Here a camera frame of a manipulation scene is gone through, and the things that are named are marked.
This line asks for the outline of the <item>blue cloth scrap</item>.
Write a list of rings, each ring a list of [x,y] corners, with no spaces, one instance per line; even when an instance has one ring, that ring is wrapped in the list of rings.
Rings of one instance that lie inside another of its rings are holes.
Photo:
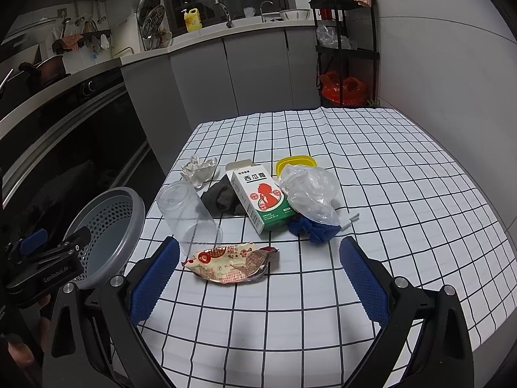
[[[309,242],[323,244],[329,242],[341,230],[339,225],[321,224],[311,221],[303,215],[298,215],[288,223],[288,230],[295,236],[307,234]]]

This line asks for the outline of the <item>red beige snack wrapper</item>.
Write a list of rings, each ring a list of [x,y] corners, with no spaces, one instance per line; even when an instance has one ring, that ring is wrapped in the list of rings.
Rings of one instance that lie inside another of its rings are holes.
[[[250,283],[263,277],[269,263],[278,254],[279,250],[275,247],[258,247],[255,243],[248,242],[198,251],[181,265],[212,283]]]

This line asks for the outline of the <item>clear plastic bag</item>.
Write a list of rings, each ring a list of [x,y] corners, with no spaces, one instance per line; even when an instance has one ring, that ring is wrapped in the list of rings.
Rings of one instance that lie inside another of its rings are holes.
[[[328,47],[332,49],[356,49],[357,46],[355,43],[347,38],[346,36],[339,35],[337,33],[336,27],[334,26],[325,26],[318,25],[316,27],[316,38],[318,43],[323,47]]]
[[[339,226],[340,218],[332,202],[339,192],[336,176],[321,167],[287,164],[278,183],[289,205],[310,221]]]

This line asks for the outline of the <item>dark grey cloth rag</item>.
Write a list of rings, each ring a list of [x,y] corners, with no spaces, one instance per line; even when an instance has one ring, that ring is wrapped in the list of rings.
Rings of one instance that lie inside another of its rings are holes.
[[[226,175],[203,193],[201,200],[214,217],[222,214],[245,215],[245,209]]]

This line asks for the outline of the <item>white green medicine box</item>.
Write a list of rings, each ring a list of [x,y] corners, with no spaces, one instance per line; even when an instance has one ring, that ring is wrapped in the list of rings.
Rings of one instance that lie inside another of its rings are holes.
[[[287,197],[263,165],[240,160],[227,164],[225,172],[257,233],[274,230],[295,217]]]

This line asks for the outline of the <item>white grid paper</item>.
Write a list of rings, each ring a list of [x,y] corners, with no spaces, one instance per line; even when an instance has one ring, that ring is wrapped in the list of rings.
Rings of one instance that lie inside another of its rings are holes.
[[[181,167],[181,178],[188,182],[194,189],[199,190],[213,177],[216,167],[216,158],[200,160],[198,156],[193,156]]]

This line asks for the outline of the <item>grey kitchen cabinets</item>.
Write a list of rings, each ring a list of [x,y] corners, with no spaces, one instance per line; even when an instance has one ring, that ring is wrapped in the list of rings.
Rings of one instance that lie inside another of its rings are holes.
[[[321,104],[311,20],[215,26],[124,56],[121,67],[163,172],[197,125]]]

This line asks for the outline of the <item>small white plastic piece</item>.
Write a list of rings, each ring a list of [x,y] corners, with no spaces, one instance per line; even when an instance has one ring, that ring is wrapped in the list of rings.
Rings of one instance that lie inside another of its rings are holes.
[[[348,227],[357,221],[360,217],[360,213],[346,213],[341,217],[341,229],[346,230]]]

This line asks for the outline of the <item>black built-in oven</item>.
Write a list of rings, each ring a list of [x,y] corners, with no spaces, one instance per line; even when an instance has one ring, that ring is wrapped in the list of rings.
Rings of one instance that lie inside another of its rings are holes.
[[[17,107],[1,99],[3,222],[67,227],[96,195],[120,186],[152,203],[163,179],[122,69],[114,62],[50,85]]]

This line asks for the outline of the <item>copper cooking pot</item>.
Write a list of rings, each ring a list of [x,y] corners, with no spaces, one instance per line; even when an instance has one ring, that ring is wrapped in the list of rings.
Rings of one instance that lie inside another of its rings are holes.
[[[37,65],[42,82],[53,81],[66,75],[66,68],[62,55],[54,55]]]

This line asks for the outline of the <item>dish rack with pot lids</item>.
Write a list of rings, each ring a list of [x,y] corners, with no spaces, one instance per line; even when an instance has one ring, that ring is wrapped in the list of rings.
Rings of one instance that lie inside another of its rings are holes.
[[[140,38],[145,51],[169,47],[172,32],[163,27],[166,8],[161,0],[139,0],[137,22]]]

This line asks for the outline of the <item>clear plastic bag on rack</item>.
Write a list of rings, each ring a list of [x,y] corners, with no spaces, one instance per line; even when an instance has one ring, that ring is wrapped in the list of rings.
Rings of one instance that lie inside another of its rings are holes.
[[[332,49],[356,49],[357,46],[355,43],[347,38],[346,36],[339,35],[337,33],[336,27],[334,26],[325,26],[318,25],[316,27],[316,38],[318,43],[323,47],[328,47]]]

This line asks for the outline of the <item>black metal storage rack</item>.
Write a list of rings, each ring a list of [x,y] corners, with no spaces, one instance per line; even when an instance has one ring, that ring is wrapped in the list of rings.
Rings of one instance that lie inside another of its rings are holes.
[[[376,0],[309,0],[315,23],[316,88],[326,107],[378,104]]]

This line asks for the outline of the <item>white mug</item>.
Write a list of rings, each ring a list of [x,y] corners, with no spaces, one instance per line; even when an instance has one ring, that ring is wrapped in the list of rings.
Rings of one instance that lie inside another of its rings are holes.
[[[256,15],[256,10],[254,7],[244,7],[243,13],[245,17],[254,17]]]

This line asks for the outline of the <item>steel mixing bowl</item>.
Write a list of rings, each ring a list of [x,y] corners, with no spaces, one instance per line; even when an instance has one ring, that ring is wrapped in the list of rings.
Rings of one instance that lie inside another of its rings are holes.
[[[291,9],[280,11],[280,17],[284,21],[309,20],[312,11],[309,9]]]

